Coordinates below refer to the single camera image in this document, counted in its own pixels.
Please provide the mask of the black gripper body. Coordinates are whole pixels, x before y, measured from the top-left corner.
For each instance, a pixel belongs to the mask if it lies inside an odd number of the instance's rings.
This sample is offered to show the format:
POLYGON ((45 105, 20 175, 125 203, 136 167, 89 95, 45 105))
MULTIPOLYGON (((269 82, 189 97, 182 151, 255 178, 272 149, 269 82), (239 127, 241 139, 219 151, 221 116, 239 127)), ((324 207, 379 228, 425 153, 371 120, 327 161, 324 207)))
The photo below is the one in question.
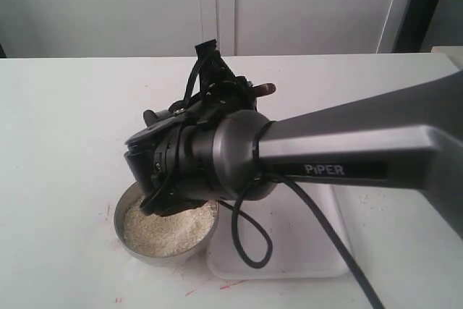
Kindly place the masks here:
POLYGON ((146 130, 165 132, 177 127, 213 130, 227 116, 238 111, 256 111, 257 98, 250 82, 220 69, 199 72, 194 69, 187 79, 184 98, 167 110, 146 110, 143 119, 146 130))

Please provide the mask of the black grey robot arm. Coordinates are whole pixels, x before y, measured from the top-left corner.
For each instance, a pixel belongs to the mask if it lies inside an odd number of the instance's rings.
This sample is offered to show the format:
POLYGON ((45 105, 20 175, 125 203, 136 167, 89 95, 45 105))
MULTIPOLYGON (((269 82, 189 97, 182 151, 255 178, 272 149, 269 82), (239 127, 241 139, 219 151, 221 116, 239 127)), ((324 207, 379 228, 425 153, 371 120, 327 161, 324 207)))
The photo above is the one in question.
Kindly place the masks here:
POLYGON ((421 192, 462 220, 462 73, 290 119, 271 121, 249 86, 215 82, 174 112, 147 117, 126 161, 146 214, 206 200, 265 198, 266 174, 297 182, 421 192))

